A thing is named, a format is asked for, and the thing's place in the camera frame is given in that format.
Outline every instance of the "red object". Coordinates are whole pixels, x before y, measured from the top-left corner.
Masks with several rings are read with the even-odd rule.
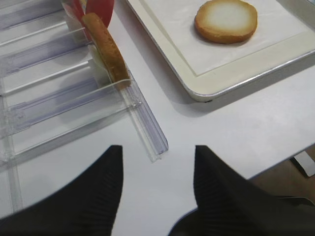
[[[76,16],[76,18],[83,25],[82,17],[84,16],[84,12],[82,10],[82,6],[81,6],[81,3],[80,3],[80,0],[73,0],[73,13]]]
[[[85,13],[95,13],[108,27],[114,11],[114,2],[115,0],[88,0]]]

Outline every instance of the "transparent plastic organizer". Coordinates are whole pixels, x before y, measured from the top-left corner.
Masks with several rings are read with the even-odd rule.
[[[111,83],[84,29],[64,26],[0,44],[0,218],[23,207],[19,164],[121,119],[153,162],[168,150],[132,74]]]

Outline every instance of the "white surface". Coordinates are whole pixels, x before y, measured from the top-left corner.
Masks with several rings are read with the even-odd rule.
[[[308,177],[315,175],[315,162],[305,151],[296,155],[294,158],[305,170]]]
[[[258,28],[246,43],[212,44],[202,39],[194,28],[198,9],[208,0],[141,0],[155,14],[165,34],[170,37],[196,75],[267,48],[307,28],[276,0],[247,0],[258,12]]]
[[[113,235],[163,236],[195,207],[194,145],[208,145],[250,178],[315,142],[315,67],[224,107],[240,95],[195,103],[128,6],[118,0],[115,8],[110,31],[168,139],[169,151],[151,164],[124,117],[21,165],[24,206],[67,184],[109,145],[120,144],[125,181]]]

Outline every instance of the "brown floor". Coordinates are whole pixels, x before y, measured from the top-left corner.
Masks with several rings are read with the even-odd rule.
[[[307,153],[315,160],[315,146],[308,149]],[[251,181],[272,195],[305,197],[315,203],[315,176],[305,177],[289,160],[261,173]]]

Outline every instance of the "plastic slot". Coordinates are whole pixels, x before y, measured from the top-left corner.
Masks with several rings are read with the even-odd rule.
[[[150,160],[155,162],[161,159],[161,154],[168,150],[168,142],[140,88],[128,87],[122,91],[122,94],[127,101],[130,100],[130,97],[134,97],[135,95],[142,101],[142,106],[138,107],[136,110],[130,110],[129,112],[142,142],[147,149]]]
[[[0,31],[0,47],[58,27],[66,27],[65,14],[60,11],[23,25]]]
[[[3,102],[3,97],[0,96],[0,129],[7,126],[7,122],[4,116],[5,103]],[[8,137],[0,138],[0,166],[4,164],[4,161],[7,160],[7,157],[10,156],[10,143]]]
[[[311,4],[315,5],[315,0],[308,0]]]
[[[17,92],[20,92],[20,91],[22,91],[24,89],[33,87],[33,86],[35,86],[37,84],[44,83],[46,81],[52,80],[54,78],[57,78],[59,76],[62,76],[62,75],[68,74],[68,73],[71,73],[71,72],[79,70],[81,68],[85,68],[88,65],[89,65],[89,61],[84,61],[84,62],[82,62],[80,64],[71,66],[71,67],[69,67],[67,69],[64,69],[64,70],[58,71],[56,73],[44,76],[42,78],[39,78],[39,79],[36,79],[36,80],[32,80],[31,82],[24,83],[24,84],[22,84],[20,86],[16,86],[16,87],[12,88],[12,89],[1,90],[1,83],[0,83],[0,94],[6,95],[6,96],[7,95],[11,95],[13,93],[17,93]]]
[[[129,107],[137,107],[141,102],[136,97],[136,94],[130,96],[128,100],[124,100],[116,88],[116,86],[126,83],[130,83],[130,81],[121,81],[97,89],[97,83],[91,78],[33,101],[9,107],[4,112],[7,125],[0,129],[0,137],[4,138],[5,136],[16,134],[46,119],[102,98],[106,98],[104,103],[104,107],[107,110],[104,112],[106,116]]]
[[[58,0],[33,0],[26,1],[11,8],[16,7],[14,11],[0,14],[0,30],[6,30],[46,15],[63,10],[63,6]]]
[[[10,196],[10,182],[7,172],[0,172],[0,219],[13,212]]]
[[[85,111],[84,113],[87,115],[87,117],[85,117],[84,119],[79,118],[77,120],[78,122],[75,121],[71,126],[68,127],[66,131],[59,133],[58,135],[55,135],[53,137],[50,137],[49,139],[46,139],[40,143],[36,143],[35,145],[29,146],[21,151],[17,151],[15,149],[11,140],[13,135],[12,134],[9,135],[8,133],[6,133],[6,136],[1,138],[0,141],[2,142],[6,140],[11,141],[4,144],[5,147],[4,150],[6,155],[0,156],[0,160],[3,160],[2,162],[0,162],[0,172],[3,170],[10,169],[10,167],[12,166],[16,166],[19,163],[23,163],[24,161],[35,158],[45,152],[53,150],[66,143],[72,142],[77,138],[95,132],[107,125],[110,125],[111,123],[117,120],[117,116],[127,114],[127,111],[129,110],[137,110],[138,107],[141,107],[143,105],[143,102],[141,101],[141,99],[139,99],[139,97],[136,94],[134,95],[131,94],[128,98],[124,98],[121,94],[121,91],[118,90],[117,88],[125,86],[129,86],[131,88],[137,87],[137,84],[135,81],[124,80],[100,88],[96,91],[90,92],[83,96],[77,97],[69,102],[65,102],[57,106],[51,105],[51,107],[55,108],[55,111],[58,111],[57,113],[60,112],[59,108],[62,107],[65,108],[64,112],[66,110],[71,109],[74,111],[75,114],[78,114],[76,110],[79,109],[81,110],[81,112]],[[61,101],[62,99],[68,98],[69,96],[68,94],[65,96],[62,95],[63,92],[66,92],[65,89],[64,91],[60,92],[61,93],[59,94],[59,99],[61,99]],[[71,92],[72,96],[75,97],[75,94],[78,92],[82,92],[82,90],[77,89],[76,92],[74,91]],[[48,101],[49,98],[52,99],[53,97],[55,98],[58,97],[58,93],[50,94],[45,98]],[[5,99],[3,99],[2,97],[0,97],[0,101],[1,104],[6,103]],[[44,106],[44,103],[38,104],[39,101],[40,99],[36,99],[28,104],[20,104],[20,106],[14,106],[2,110],[2,112],[0,113],[1,127],[6,127],[6,130],[2,129],[2,134],[4,134],[3,132],[7,132],[10,130],[12,131],[12,129],[15,127],[19,127],[19,124],[21,124],[21,122],[24,124],[25,122],[27,123],[28,122],[27,117],[23,118],[22,116],[20,116],[12,118],[11,115],[16,114],[15,113],[16,111],[23,111],[22,107],[28,107],[27,110],[30,109],[29,111],[31,110],[34,111],[34,108],[31,108],[32,104],[34,106],[37,106],[38,109],[40,109],[40,107]],[[89,111],[91,110],[92,107],[94,107],[92,110],[97,110],[97,113],[93,112],[91,115]],[[37,113],[37,117],[40,117],[42,115],[43,115],[42,112]]]
[[[9,6],[14,6],[23,2],[26,2],[29,0],[1,0],[1,5],[0,5],[0,9],[9,7]]]
[[[84,29],[67,33],[19,52],[0,56],[0,78],[85,47]]]

